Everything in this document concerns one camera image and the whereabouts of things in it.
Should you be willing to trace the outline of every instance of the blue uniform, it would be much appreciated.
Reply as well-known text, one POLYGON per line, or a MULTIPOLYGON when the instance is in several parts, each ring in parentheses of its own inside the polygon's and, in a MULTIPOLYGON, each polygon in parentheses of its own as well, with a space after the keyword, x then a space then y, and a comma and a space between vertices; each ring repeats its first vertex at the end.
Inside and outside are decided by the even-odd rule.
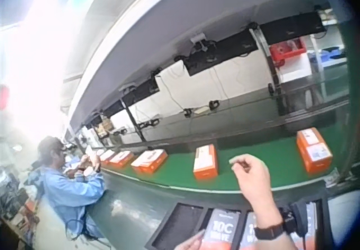
POLYGON ((94 221, 86 214, 86 205, 95 203, 104 193, 102 174, 94 173, 86 179, 79 172, 70 180, 58 170, 43 168, 45 196, 67 228, 76 236, 84 230, 90 236, 103 238, 94 221))

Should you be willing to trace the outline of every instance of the human hand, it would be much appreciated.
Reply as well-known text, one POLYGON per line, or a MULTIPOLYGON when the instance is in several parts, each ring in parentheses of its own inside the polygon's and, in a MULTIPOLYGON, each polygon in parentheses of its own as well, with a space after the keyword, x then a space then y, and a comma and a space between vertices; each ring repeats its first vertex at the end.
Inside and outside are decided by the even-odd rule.
POLYGON ((205 230, 200 231, 190 239, 176 246, 174 250, 199 250, 204 233, 205 230))
POLYGON ((75 173, 77 172, 77 169, 73 169, 73 170, 68 170, 65 175, 69 178, 69 179, 73 179, 75 178, 75 173))
POLYGON ((90 161, 92 164, 92 167, 94 168, 94 171, 99 171, 101 166, 101 161, 99 156, 96 153, 93 153, 90 155, 90 161))
POLYGON ((275 205, 270 174, 260 159, 243 154, 229 160, 244 197, 250 202, 257 218, 258 226, 266 228, 282 222, 275 205))
POLYGON ((81 157, 80 164, 78 167, 80 167, 82 169, 86 169, 89 166, 89 163, 90 163, 90 156, 88 156, 87 154, 84 154, 81 157))

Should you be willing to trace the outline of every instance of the white wall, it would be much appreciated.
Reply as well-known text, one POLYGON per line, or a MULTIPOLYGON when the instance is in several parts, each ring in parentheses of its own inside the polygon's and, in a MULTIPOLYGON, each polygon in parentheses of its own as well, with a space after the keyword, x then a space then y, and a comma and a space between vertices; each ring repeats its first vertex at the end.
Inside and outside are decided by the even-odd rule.
MULTIPOLYGON (((156 78, 160 92, 130 107, 137 121, 182 111, 171 99, 166 86, 181 107, 195 108, 207 105, 210 100, 225 100, 265 88, 272 82, 262 51, 252 52, 245 58, 233 58, 192 77, 179 61, 162 71, 160 76, 156 78)), ((132 125, 126 111, 117 113, 111 121, 115 128, 132 125)))

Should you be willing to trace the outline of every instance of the red container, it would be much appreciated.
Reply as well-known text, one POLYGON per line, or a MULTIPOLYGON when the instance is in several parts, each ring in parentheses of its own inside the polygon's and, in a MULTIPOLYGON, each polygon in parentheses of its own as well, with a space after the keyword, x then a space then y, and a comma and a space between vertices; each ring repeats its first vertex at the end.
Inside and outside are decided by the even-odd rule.
POLYGON ((270 46, 271 57, 275 62, 292 58, 305 52, 306 47, 300 38, 276 43, 270 46))

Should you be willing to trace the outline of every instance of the product box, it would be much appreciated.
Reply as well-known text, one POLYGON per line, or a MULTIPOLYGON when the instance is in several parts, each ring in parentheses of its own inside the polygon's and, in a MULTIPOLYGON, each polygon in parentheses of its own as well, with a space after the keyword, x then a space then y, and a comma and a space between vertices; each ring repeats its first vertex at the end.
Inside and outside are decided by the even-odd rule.
MULTIPOLYGON (((88 145, 88 146, 86 147, 85 154, 87 154, 87 155, 89 156, 89 155, 91 155, 91 154, 93 154, 93 153, 94 153, 94 150, 91 148, 90 145, 88 145)), ((103 150, 103 149, 100 149, 100 150, 97 150, 97 151, 96 151, 96 155, 98 155, 98 156, 102 155, 103 153, 104 153, 104 150, 103 150)))
MULTIPOLYGON (((308 213, 308 232, 305 235, 307 250, 315 250, 315 239, 317 231, 317 216, 315 203, 306 205, 308 213)), ((244 234, 242 236, 239 250, 256 250, 255 243, 258 240, 255 236, 256 217, 253 212, 249 212, 246 218, 244 234)), ((303 249, 303 239, 295 232, 290 234, 292 241, 298 249, 303 249)))
POLYGON ((168 154, 163 149, 143 152, 131 166, 136 172, 154 173, 166 160, 168 154))
POLYGON ((239 216, 239 212, 214 209, 200 250, 230 250, 239 216))
POLYGON ((131 151, 123 151, 115 155, 109 164, 113 167, 124 167, 132 159, 134 159, 134 154, 131 151))
POLYGON ((108 164, 115 154, 116 153, 113 150, 107 150, 105 153, 100 155, 100 161, 104 164, 108 164))
POLYGON ((210 144, 196 149, 193 174, 198 180, 218 176, 218 163, 214 145, 210 144))
POLYGON ((296 143, 309 174, 328 169, 332 153, 316 128, 298 131, 296 143))

